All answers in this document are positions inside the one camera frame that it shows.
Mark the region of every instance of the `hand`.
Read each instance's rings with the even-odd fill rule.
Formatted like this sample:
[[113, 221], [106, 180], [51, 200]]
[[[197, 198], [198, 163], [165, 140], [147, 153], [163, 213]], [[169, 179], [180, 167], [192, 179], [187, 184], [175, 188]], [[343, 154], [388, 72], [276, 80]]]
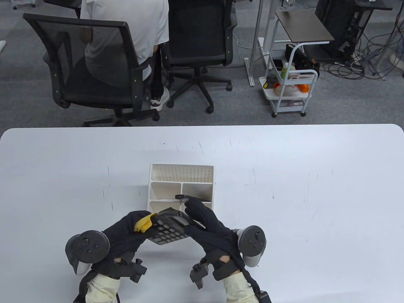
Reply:
[[238, 249], [237, 234], [231, 229], [225, 227], [216, 217], [213, 210], [206, 207], [200, 199], [189, 197], [185, 202], [185, 213], [191, 219], [200, 222], [206, 230], [199, 229], [189, 225], [185, 228], [185, 233], [193, 238], [206, 253], [210, 253], [216, 249], [220, 249], [227, 253], [220, 258], [224, 263], [230, 261], [230, 257], [234, 260], [239, 269], [244, 268], [244, 262], [240, 256]]
[[135, 232], [135, 224], [141, 218], [150, 215], [146, 210], [138, 210], [128, 213], [118, 222], [108, 227], [103, 233], [109, 240], [109, 253], [100, 262], [92, 265], [91, 269], [99, 274], [114, 279], [129, 277], [132, 275], [131, 261], [140, 245], [155, 231], [145, 233]]

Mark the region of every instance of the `office chair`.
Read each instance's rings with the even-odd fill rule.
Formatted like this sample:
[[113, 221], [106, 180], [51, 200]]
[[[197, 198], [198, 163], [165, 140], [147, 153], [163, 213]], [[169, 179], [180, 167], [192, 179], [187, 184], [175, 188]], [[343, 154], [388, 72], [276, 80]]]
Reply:
[[[170, 41], [163, 44], [162, 61], [173, 77], [188, 82], [171, 96], [167, 107], [174, 106], [175, 99], [193, 85], [198, 85], [209, 102], [206, 112], [214, 110], [212, 98], [205, 82], [227, 83], [226, 89], [233, 86], [230, 79], [202, 75], [206, 66], [233, 61], [233, 28], [237, 25], [233, 0], [168, 0], [170, 6]], [[173, 71], [175, 67], [191, 67], [194, 74]]]
[[61, 7], [71, 8], [76, 13], [77, 18], [80, 19], [81, 0], [44, 0], [44, 2]]
[[[138, 64], [126, 22], [26, 13], [23, 18], [45, 45], [47, 53], [44, 55], [44, 61], [50, 69], [55, 103], [62, 108], [68, 108], [73, 103], [114, 110], [114, 116], [86, 121], [84, 126], [107, 123], [112, 126], [131, 126], [129, 120], [146, 117], [153, 117], [154, 121], [159, 120], [156, 109], [141, 111], [146, 89], [142, 72], [149, 62]], [[88, 29], [92, 29], [91, 44], [83, 42], [83, 30]], [[91, 49], [88, 47], [94, 47], [95, 42], [99, 43], [95, 56], [97, 61], [90, 61], [92, 63], [89, 65], [89, 54], [94, 53], [89, 52]], [[123, 79], [122, 87], [106, 84], [117, 78]], [[131, 108], [132, 112], [123, 113], [122, 110], [126, 108]]]

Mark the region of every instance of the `white table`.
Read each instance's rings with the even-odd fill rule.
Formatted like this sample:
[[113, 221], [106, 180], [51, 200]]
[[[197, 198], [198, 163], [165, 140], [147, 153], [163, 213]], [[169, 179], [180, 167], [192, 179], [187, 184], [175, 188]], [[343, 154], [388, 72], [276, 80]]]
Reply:
[[[215, 212], [260, 225], [267, 250], [251, 270], [274, 303], [404, 301], [404, 135], [395, 125], [12, 129], [0, 140], [3, 302], [71, 303], [64, 246], [146, 207], [151, 162], [213, 164]], [[138, 258], [122, 303], [224, 303], [210, 275], [189, 279], [190, 239]]]

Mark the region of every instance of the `black pants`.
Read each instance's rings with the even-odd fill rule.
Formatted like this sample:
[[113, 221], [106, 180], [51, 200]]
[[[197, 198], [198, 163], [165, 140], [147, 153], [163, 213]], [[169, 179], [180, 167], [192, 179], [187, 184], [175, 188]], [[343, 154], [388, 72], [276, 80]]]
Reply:
[[161, 77], [161, 52], [160, 46], [157, 51], [153, 54], [153, 67], [152, 67], [152, 81], [150, 83], [150, 94], [152, 99], [158, 99], [163, 95], [164, 87], [163, 80]]

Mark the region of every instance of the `gray carpet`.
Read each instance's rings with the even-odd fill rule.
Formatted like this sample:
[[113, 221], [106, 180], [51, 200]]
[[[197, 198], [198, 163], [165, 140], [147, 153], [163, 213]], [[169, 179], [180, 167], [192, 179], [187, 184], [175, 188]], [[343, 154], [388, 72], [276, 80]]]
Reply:
[[[393, 27], [401, 0], [384, 1], [394, 6], [394, 10], [376, 12], [366, 29], [368, 36], [385, 34]], [[251, 46], [253, 42], [257, 7], [257, 0], [236, 3], [238, 26], [234, 33], [240, 45]], [[23, 12], [75, 17], [72, 10], [44, 4], [42, 0], [37, 0], [36, 8], [25, 6], [16, 11], [9, 1], [0, 0], [0, 40], [7, 41], [0, 53], [0, 134], [14, 127], [76, 127], [84, 120], [111, 113], [110, 110], [76, 105], [63, 109], [53, 102], [49, 70], [42, 61], [45, 48], [22, 19]], [[242, 65], [243, 58], [249, 55], [250, 50], [234, 44], [232, 65]], [[208, 104], [195, 87], [177, 99], [174, 108], [164, 107], [160, 121], [143, 120], [138, 125], [394, 123], [404, 127], [404, 79], [399, 69], [390, 73], [387, 81], [344, 80], [322, 72], [307, 108], [307, 116], [283, 114], [275, 119], [271, 117], [270, 106], [260, 88], [249, 86], [245, 68], [210, 68], [209, 73], [233, 81], [232, 92], [226, 91], [225, 86], [207, 85], [215, 102], [212, 115], [205, 113]], [[254, 64], [256, 83], [264, 74], [260, 59]], [[176, 80], [173, 91], [181, 83]]]

